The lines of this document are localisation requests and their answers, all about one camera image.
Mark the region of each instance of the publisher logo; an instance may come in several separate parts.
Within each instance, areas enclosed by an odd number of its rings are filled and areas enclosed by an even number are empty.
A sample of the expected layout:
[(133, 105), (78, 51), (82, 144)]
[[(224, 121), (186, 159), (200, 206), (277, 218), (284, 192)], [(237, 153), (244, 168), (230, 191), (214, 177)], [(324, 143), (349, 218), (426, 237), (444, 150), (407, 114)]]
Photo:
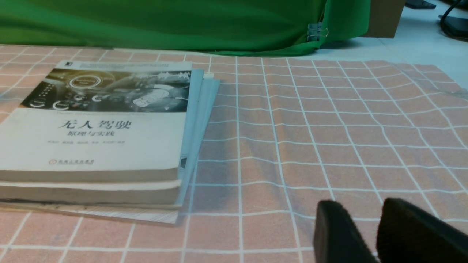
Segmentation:
[(94, 164), (94, 160), (56, 160), (52, 159), (49, 161), (50, 165), (91, 165)]

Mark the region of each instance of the black object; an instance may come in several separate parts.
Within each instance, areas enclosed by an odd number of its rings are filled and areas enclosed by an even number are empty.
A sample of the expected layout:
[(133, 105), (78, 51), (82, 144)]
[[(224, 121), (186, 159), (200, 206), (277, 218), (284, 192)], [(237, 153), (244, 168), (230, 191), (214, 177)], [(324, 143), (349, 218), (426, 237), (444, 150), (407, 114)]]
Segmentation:
[(316, 263), (377, 263), (340, 203), (320, 201), (315, 222)]
[(406, 0), (406, 7), (411, 9), (435, 9), (436, 6), (423, 0)]
[(468, 236), (399, 198), (385, 200), (377, 232), (382, 263), (468, 262)]
[(458, 17), (451, 17), (448, 14), (463, 0), (456, 0), (451, 7), (447, 9), (447, 11), (440, 17), (440, 29), (444, 32), (445, 35), (448, 37), (468, 41), (468, 19), (466, 18), (458, 18)]
[[(419, 207), (387, 198), (377, 231), (381, 263), (466, 263), (468, 236)], [(320, 201), (315, 222), (316, 263), (376, 263), (349, 213)]]

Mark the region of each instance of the stack of books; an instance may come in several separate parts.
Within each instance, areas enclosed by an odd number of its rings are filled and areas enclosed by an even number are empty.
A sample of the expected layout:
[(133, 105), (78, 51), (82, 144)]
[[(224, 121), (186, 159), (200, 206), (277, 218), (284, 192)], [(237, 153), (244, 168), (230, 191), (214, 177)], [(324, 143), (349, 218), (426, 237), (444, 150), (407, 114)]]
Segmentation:
[(62, 61), (0, 124), (0, 205), (175, 223), (218, 88), (190, 62)]

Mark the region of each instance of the black cable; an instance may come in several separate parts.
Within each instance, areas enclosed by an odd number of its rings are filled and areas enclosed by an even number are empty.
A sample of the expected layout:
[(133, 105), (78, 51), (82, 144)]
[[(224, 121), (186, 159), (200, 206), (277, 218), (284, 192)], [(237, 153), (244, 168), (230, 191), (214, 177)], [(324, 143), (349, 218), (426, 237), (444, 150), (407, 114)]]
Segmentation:
[(460, 36), (455, 36), (453, 35), (451, 32), (450, 32), (450, 29), (447, 28), (447, 25), (445, 24), (445, 19), (447, 18), (448, 14), (458, 5), (460, 4), (462, 0), (456, 0), (455, 3), (453, 3), (453, 5), (451, 7), (449, 7), (447, 9), (447, 11), (445, 12), (445, 14), (440, 18), (440, 29), (442, 30), (442, 32), (444, 32), (444, 34), (447, 35), (447, 37), (450, 37), (450, 38), (453, 38), (453, 39), (457, 39), (457, 40), (461, 40), (461, 41), (468, 41), (468, 38), (467, 37), (460, 37)]

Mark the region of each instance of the metal clip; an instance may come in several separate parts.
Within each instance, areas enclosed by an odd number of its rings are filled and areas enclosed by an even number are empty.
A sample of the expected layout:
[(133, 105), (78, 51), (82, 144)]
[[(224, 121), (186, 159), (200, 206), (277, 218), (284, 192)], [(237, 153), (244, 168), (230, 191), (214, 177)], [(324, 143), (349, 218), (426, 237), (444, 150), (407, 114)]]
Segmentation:
[(320, 37), (328, 37), (328, 34), (328, 28), (322, 30), (322, 22), (309, 24), (307, 27), (307, 42), (319, 41)]

